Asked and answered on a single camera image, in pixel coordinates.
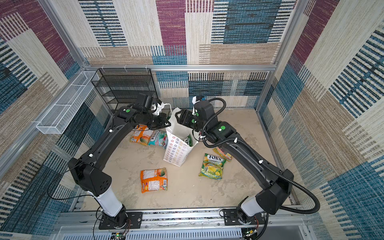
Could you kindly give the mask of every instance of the candy bag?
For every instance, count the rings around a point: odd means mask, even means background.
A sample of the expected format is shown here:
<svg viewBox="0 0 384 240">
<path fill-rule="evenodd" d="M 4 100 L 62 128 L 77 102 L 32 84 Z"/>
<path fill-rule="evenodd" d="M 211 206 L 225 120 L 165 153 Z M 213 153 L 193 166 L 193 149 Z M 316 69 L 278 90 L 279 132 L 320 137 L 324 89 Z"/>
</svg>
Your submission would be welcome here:
<svg viewBox="0 0 384 240">
<path fill-rule="evenodd" d="M 183 141 L 184 141 L 186 144 L 188 144 L 190 147 L 193 146 L 193 142 L 192 142 L 191 134 L 189 134 L 187 138 L 183 139 Z"/>
<path fill-rule="evenodd" d="M 224 163 L 225 159 L 206 153 L 199 176 L 222 179 Z"/>
<path fill-rule="evenodd" d="M 139 125 L 129 140 L 130 142 L 138 142 L 144 146 L 147 146 L 153 130 L 149 130 L 145 125 Z"/>
<path fill-rule="evenodd" d="M 167 144 L 168 144 L 167 133 L 160 130 L 156 130 L 153 132 L 151 136 L 151 140 L 148 143 L 148 145 L 161 146 L 164 149 L 167 148 Z"/>
<path fill-rule="evenodd" d="M 155 190 L 167 190 L 166 168 L 142 170 L 140 172 L 141 193 Z"/>
<path fill-rule="evenodd" d="M 224 158 L 225 160 L 227 161 L 231 161 L 232 160 L 232 155 L 227 153 L 227 152 L 224 152 L 221 148 L 219 147 L 215 147 L 214 148 L 214 152 L 217 153 L 220 157 Z"/>
</svg>

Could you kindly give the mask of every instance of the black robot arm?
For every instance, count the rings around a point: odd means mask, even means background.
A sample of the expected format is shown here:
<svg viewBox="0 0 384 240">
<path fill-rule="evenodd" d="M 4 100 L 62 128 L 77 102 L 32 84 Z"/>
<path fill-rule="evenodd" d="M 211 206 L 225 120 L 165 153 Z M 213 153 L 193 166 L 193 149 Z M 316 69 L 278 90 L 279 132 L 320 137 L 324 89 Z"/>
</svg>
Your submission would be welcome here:
<svg viewBox="0 0 384 240">
<path fill-rule="evenodd" d="M 282 171 L 270 164 L 242 139 L 233 126 L 227 122 L 218 121 L 217 115 L 226 107 L 223 99 L 213 98 L 207 101 L 203 100 L 202 96 L 199 96 L 198 99 L 199 101 L 195 101 L 194 104 L 194 112 L 184 109 L 176 113 L 178 123 L 201 132 L 201 138 L 206 147 L 220 147 L 230 153 L 251 173 L 263 189 L 255 196 L 246 198 L 239 204 L 237 213 L 241 222 L 250 222 L 254 214 L 264 211 L 275 214 L 278 209 L 283 209 L 301 214 L 312 214 L 319 210 L 320 202 L 316 196 L 294 182 L 291 171 L 288 169 Z M 223 102 L 223 107 L 217 113 L 210 104 L 215 100 Z M 308 194 L 314 200 L 315 206 L 309 210 L 297 210 L 282 206 L 290 195 L 292 186 L 296 186 Z"/>
<path fill-rule="evenodd" d="M 75 183 L 91 194 L 103 208 L 102 223 L 106 229 L 125 226 L 127 215 L 124 205 L 111 189 L 112 178 L 103 172 L 105 164 L 124 137 L 139 124 L 146 125 L 150 130 L 170 126 L 167 115 L 160 113 L 161 107 L 158 99 L 139 94 L 134 104 L 116 111 L 112 123 L 86 153 L 68 162 Z"/>
</svg>

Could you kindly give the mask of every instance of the concrete floor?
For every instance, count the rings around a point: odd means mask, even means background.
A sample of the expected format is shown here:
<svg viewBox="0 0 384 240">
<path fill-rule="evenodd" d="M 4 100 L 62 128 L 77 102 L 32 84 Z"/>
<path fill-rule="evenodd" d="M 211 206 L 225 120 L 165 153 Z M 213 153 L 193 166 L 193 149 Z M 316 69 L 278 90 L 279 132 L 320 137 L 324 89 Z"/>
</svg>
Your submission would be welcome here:
<svg viewBox="0 0 384 240">
<path fill-rule="evenodd" d="M 258 117 L 252 109 L 223 111 L 219 120 L 226 121 L 260 153 L 275 164 Z M 248 195 L 261 191 L 251 174 L 235 159 L 227 162 L 223 179 L 199 177 L 205 153 L 215 154 L 198 143 L 181 167 L 163 160 L 165 150 L 159 146 L 143 146 L 130 142 L 128 134 L 109 158 L 104 172 L 112 177 L 112 189 L 127 209 L 237 206 Z M 168 190 L 141 193 L 140 171 L 165 167 Z M 98 203 L 85 197 L 82 210 L 95 210 Z"/>
</svg>

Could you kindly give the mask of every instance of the black mounting plate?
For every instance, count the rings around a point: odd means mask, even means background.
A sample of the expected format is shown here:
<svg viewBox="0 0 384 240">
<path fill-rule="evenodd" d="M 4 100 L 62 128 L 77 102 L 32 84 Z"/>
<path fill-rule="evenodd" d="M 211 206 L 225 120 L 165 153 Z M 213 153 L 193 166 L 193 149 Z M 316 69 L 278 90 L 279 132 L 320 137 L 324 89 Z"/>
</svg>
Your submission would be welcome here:
<svg viewBox="0 0 384 240">
<path fill-rule="evenodd" d="M 223 209 L 220 212 L 223 213 L 222 216 L 224 216 L 224 223 L 226 226 L 243 225 L 238 220 L 236 209 Z M 261 213 L 256 214 L 255 217 L 259 221 L 259 225 L 265 224 L 265 218 L 262 217 Z M 257 225 L 255 218 L 252 219 L 250 225 Z"/>
<path fill-rule="evenodd" d="M 140 228 L 141 220 L 142 220 L 142 212 L 126 212 L 126 214 L 128 216 L 128 219 L 131 220 L 130 229 Z M 113 223 L 108 218 L 102 217 L 99 224 L 99 230 L 111 230 L 111 229 L 116 230 L 116 228 L 113 227 Z"/>
</svg>

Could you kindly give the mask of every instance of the white shopping bag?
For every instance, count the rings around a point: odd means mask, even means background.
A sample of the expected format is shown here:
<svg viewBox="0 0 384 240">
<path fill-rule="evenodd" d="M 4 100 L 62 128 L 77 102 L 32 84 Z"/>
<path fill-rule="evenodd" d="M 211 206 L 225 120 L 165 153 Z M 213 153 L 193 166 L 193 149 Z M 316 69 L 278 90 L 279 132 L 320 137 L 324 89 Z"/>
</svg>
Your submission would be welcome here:
<svg viewBox="0 0 384 240">
<path fill-rule="evenodd" d="M 168 144 L 164 155 L 164 161 L 170 162 L 178 167 L 185 162 L 192 148 L 198 143 L 198 141 L 196 141 L 196 139 L 192 136 L 191 128 L 177 123 L 175 114 L 179 111 L 179 108 L 175 108 L 169 119 L 171 126 L 166 128 Z M 188 135 L 191 135 L 193 143 L 192 147 L 183 141 L 183 139 L 186 139 Z"/>
</svg>

